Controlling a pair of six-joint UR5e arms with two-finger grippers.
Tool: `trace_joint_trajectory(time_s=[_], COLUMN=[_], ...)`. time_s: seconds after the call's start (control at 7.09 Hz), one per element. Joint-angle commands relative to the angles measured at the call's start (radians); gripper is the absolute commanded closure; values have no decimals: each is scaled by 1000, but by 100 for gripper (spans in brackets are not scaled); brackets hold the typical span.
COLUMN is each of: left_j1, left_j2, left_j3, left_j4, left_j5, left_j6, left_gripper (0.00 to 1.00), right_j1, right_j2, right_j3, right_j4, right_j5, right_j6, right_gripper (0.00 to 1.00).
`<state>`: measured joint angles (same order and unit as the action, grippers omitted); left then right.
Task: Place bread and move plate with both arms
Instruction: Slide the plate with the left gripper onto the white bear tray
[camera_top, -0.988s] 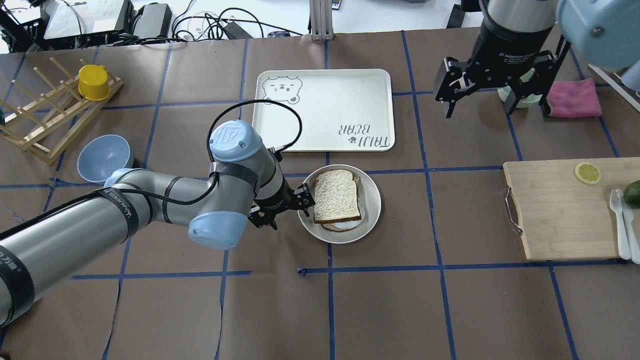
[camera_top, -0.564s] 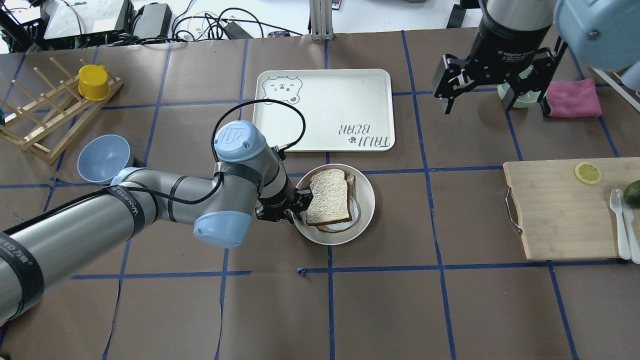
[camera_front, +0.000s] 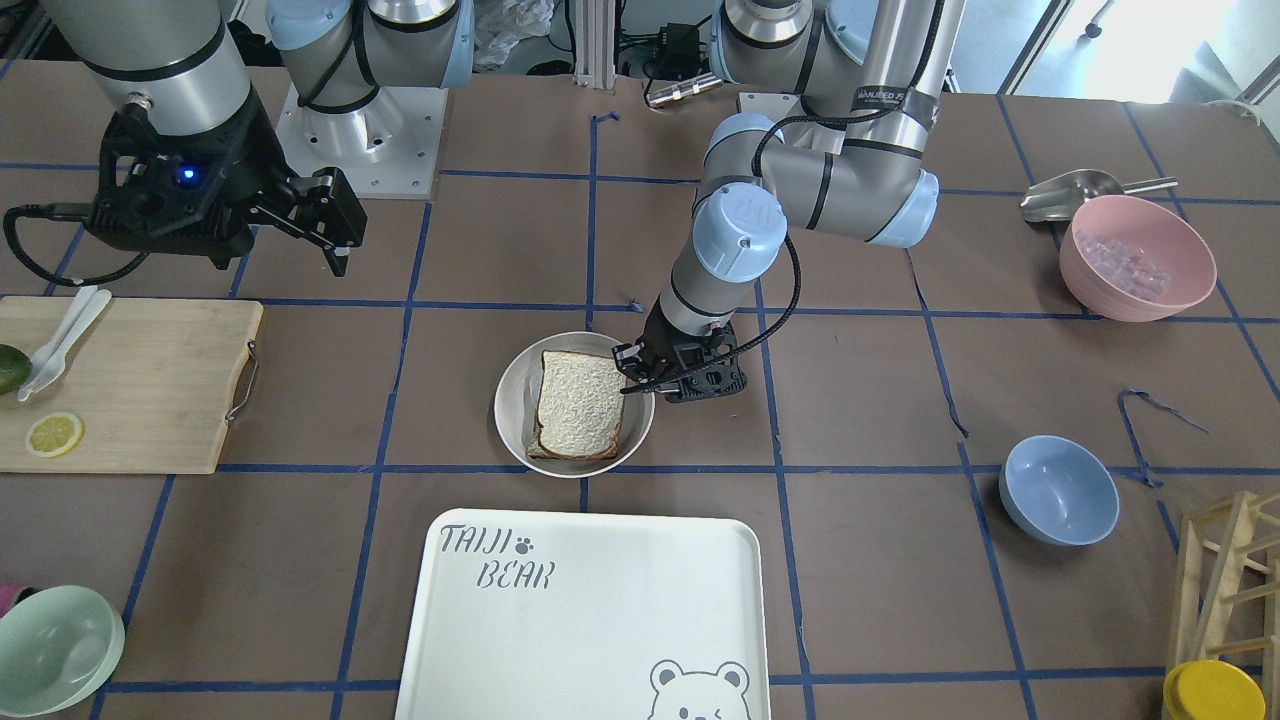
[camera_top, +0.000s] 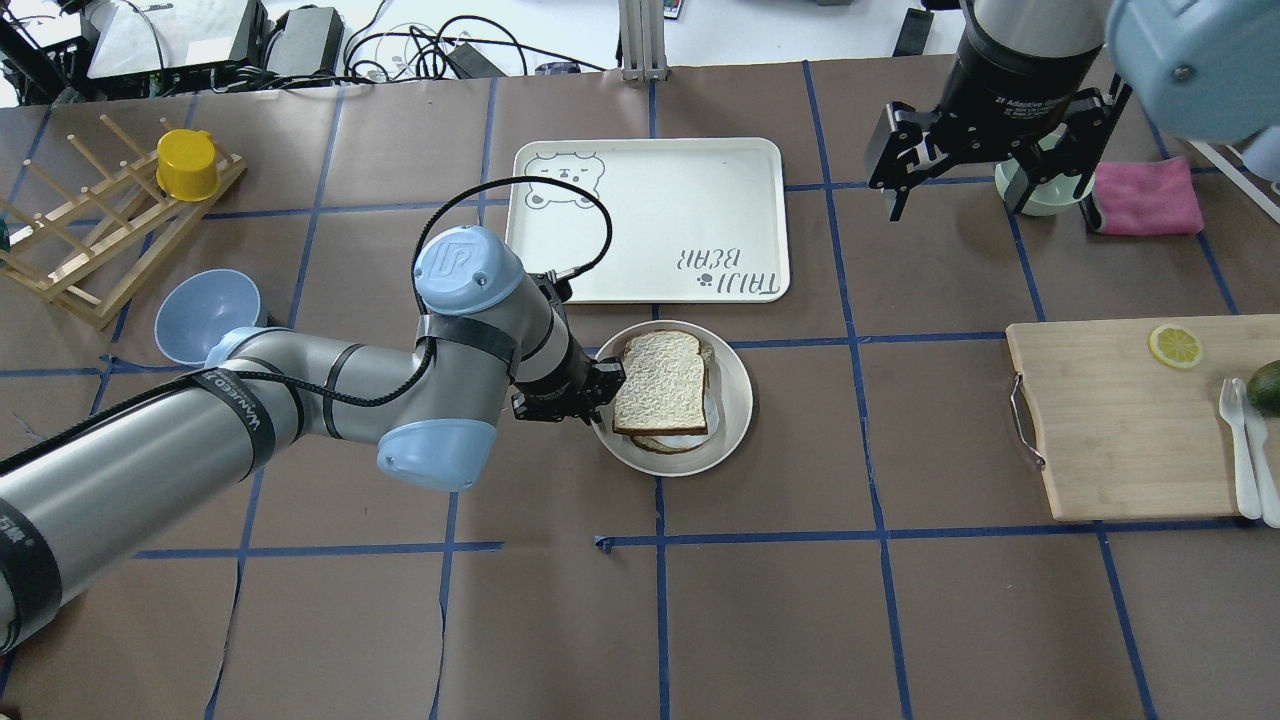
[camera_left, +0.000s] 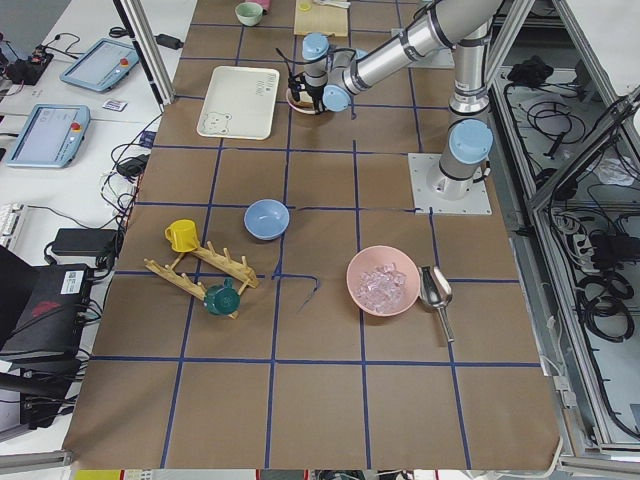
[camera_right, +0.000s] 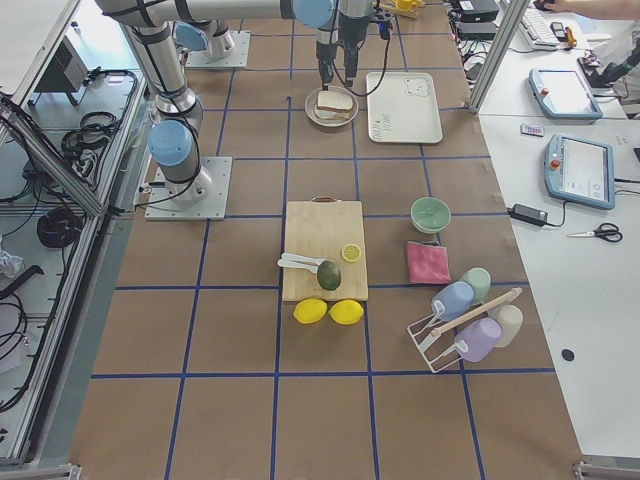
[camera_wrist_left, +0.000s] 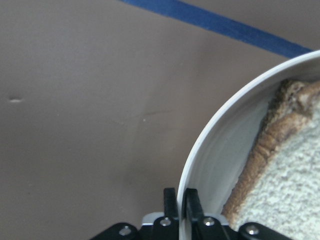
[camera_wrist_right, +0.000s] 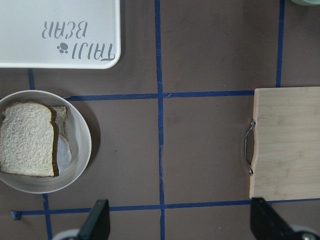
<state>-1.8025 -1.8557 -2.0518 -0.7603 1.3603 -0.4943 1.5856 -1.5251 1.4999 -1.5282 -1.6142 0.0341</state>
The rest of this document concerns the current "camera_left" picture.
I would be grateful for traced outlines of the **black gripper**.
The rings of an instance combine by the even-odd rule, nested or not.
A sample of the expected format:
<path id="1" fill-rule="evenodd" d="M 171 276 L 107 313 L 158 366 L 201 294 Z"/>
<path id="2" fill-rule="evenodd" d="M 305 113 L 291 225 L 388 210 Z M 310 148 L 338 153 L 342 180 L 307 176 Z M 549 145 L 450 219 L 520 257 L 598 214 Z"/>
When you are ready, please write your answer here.
<path id="1" fill-rule="evenodd" d="M 325 107 L 322 102 L 323 90 L 320 87 L 310 86 L 303 72 L 298 74 L 290 74 L 288 77 L 288 88 L 294 92 L 294 98 L 299 99 L 298 92 L 306 91 L 313 99 L 314 107 L 317 111 L 324 111 Z"/>

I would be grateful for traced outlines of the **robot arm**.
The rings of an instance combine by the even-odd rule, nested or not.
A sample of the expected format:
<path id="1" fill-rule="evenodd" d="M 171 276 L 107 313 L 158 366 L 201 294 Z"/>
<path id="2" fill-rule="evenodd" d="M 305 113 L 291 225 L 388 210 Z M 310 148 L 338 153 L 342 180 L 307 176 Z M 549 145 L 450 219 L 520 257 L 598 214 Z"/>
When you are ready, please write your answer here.
<path id="1" fill-rule="evenodd" d="M 332 45 L 326 35 L 310 33 L 303 39 L 301 72 L 288 75 L 289 106 L 311 115 L 344 111 L 356 95 L 397 71 L 437 50 L 451 50 L 455 76 L 448 136 L 426 182 L 440 198 L 459 200 L 479 182 L 476 173 L 493 144 L 486 123 L 486 62 L 492 21 L 500 7 L 492 0 L 433 1 L 406 28 L 369 53 Z"/>

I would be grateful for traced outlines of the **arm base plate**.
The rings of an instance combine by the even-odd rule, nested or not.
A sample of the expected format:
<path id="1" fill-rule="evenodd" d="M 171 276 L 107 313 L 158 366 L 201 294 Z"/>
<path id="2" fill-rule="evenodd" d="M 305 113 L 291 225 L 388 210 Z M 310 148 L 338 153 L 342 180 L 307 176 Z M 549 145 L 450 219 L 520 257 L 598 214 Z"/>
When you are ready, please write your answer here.
<path id="1" fill-rule="evenodd" d="M 449 69 L 454 66 L 451 50 L 442 44 L 429 23 L 392 30 L 402 47 L 407 68 Z"/>
<path id="2" fill-rule="evenodd" d="M 481 169 L 467 180 L 452 180 L 439 165 L 440 154 L 409 153 L 408 165 L 414 210 L 419 214 L 491 215 Z"/>

